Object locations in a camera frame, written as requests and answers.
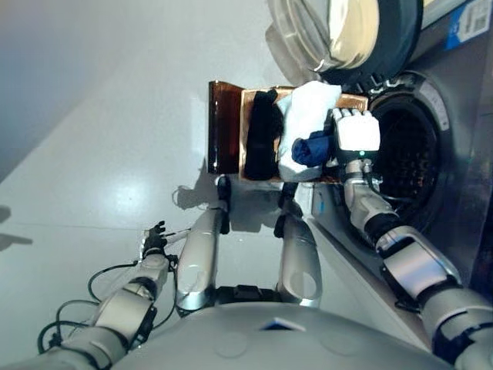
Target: black cloth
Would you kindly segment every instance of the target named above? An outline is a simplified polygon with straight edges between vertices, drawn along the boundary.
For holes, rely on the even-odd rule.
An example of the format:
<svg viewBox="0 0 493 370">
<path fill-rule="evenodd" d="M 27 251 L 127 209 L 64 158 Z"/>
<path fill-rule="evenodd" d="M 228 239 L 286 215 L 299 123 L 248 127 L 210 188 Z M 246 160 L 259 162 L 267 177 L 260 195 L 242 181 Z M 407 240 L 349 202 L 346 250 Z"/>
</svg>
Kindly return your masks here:
<svg viewBox="0 0 493 370">
<path fill-rule="evenodd" d="M 244 168 L 251 180 L 269 180 L 278 174 L 273 143 L 283 132 L 283 115 L 274 104 L 276 98 L 274 89 L 259 91 L 253 98 Z"/>
</svg>

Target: blue cloth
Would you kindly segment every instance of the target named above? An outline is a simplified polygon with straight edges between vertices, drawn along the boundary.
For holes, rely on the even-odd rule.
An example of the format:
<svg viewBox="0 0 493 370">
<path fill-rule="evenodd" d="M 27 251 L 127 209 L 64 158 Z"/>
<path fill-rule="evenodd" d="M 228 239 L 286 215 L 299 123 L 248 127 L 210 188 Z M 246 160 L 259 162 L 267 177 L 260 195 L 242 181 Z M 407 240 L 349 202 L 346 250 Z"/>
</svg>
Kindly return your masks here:
<svg viewBox="0 0 493 370">
<path fill-rule="evenodd" d="M 296 139 L 291 148 L 291 157 L 296 163 L 307 167 L 325 164 L 329 158 L 331 138 L 324 131 L 316 131 L 308 139 Z"/>
</svg>

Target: brown tray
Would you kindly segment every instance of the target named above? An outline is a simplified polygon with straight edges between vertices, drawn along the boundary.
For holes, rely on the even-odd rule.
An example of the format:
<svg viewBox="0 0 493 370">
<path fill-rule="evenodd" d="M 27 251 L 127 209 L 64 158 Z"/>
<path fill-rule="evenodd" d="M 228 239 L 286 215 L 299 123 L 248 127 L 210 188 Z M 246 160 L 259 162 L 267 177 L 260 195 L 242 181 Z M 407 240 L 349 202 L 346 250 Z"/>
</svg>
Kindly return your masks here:
<svg viewBox="0 0 493 370">
<path fill-rule="evenodd" d="M 247 158 L 247 137 L 250 112 L 257 91 L 269 89 L 243 89 L 227 82 L 209 82 L 209 149 L 207 172 L 238 173 L 239 178 L 249 180 L 243 174 Z M 275 86 L 278 97 L 289 95 L 294 87 Z M 342 94 L 336 107 L 367 110 L 368 99 L 364 96 Z M 277 152 L 279 140 L 274 142 Z M 282 181 L 273 177 L 270 181 Z M 339 183 L 334 177 L 322 177 L 310 182 Z"/>
</svg>

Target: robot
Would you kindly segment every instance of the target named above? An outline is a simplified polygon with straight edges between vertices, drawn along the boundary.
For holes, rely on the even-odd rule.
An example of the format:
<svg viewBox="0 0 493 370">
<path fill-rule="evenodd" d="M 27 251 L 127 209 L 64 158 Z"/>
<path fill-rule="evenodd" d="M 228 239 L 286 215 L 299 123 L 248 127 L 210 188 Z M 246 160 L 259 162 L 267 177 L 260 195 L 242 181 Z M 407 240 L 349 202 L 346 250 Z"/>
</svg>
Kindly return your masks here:
<svg viewBox="0 0 493 370">
<path fill-rule="evenodd" d="M 370 113 L 334 109 L 336 159 L 350 222 L 382 259 L 381 273 L 404 307 L 419 311 L 433 354 L 318 309 L 317 246 L 285 183 L 274 230 L 283 238 L 273 291 L 216 288 L 217 242 L 229 231 L 230 182 L 186 235 L 180 257 L 165 252 L 163 223 L 149 231 L 136 276 L 102 301 L 90 325 L 42 354 L 4 369 L 419 368 L 493 369 L 493 307 L 463 288 L 455 267 L 378 193 L 380 145 Z M 148 340 L 169 272 L 183 318 Z"/>
</svg>

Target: blue label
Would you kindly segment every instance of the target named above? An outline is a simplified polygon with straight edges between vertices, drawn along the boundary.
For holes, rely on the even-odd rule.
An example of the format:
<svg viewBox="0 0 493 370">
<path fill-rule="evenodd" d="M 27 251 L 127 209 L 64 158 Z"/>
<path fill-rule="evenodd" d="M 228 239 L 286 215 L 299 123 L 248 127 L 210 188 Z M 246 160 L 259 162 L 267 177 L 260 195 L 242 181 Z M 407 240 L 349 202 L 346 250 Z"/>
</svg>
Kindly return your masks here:
<svg viewBox="0 0 493 370">
<path fill-rule="evenodd" d="M 474 0 L 452 12 L 445 46 L 447 50 L 489 30 L 492 2 L 493 0 Z"/>
<path fill-rule="evenodd" d="M 456 9 L 452 13 L 451 23 L 450 23 L 450 26 L 448 27 L 447 46 L 445 47 L 445 49 L 447 49 L 447 50 L 456 48 L 457 46 L 459 46 L 461 44 L 461 41 L 459 40 L 457 34 L 459 32 L 461 15 L 464 12 L 464 9 L 465 9 L 465 5 Z"/>
</svg>

